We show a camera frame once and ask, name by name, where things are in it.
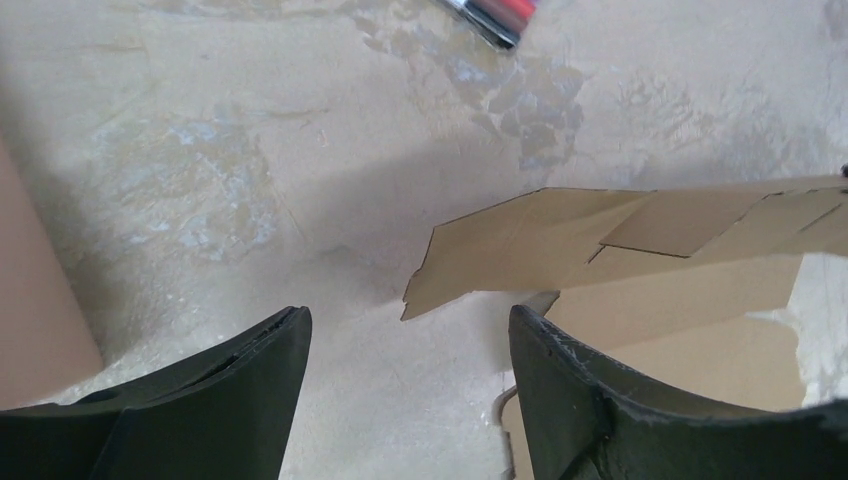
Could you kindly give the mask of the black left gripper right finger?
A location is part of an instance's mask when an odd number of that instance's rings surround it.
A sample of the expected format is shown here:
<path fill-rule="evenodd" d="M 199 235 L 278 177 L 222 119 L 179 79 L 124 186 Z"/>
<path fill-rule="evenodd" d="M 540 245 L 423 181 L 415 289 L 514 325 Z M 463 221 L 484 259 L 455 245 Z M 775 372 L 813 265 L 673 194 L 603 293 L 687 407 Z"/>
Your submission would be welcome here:
<path fill-rule="evenodd" d="M 523 305 L 509 347 L 538 479 L 843 479 L 847 404 L 771 413 L 689 393 Z"/>

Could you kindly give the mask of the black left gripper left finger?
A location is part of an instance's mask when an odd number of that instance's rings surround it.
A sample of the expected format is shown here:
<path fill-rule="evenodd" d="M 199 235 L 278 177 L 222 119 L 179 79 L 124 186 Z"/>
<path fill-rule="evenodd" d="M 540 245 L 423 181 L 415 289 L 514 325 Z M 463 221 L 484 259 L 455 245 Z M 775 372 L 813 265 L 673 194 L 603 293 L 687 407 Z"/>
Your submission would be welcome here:
<path fill-rule="evenodd" d="M 214 347 L 67 405 L 1 415 L 5 479 L 275 479 L 312 338 L 288 307 Z"/>

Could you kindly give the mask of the brown cardboard box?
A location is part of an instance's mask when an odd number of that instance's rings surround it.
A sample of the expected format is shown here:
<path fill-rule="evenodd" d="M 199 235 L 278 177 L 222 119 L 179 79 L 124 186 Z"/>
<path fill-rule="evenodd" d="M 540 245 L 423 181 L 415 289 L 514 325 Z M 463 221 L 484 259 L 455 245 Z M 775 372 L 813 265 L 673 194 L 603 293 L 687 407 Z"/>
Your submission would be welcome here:
<path fill-rule="evenodd" d="M 555 292 L 538 313 L 632 369 L 771 413 L 847 404 L 847 179 L 661 191 L 543 189 L 438 226 L 412 319 L 476 291 Z M 533 475 L 517 383 L 500 411 Z"/>

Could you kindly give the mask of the pack of coloured markers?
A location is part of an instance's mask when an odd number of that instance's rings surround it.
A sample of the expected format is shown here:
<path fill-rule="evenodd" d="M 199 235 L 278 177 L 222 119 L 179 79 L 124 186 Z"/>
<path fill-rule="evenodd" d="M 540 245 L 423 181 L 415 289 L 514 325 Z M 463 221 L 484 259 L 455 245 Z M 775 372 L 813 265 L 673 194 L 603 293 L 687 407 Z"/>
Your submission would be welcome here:
<path fill-rule="evenodd" d="M 535 14 L 533 0 L 440 0 L 493 48 L 514 50 Z"/>

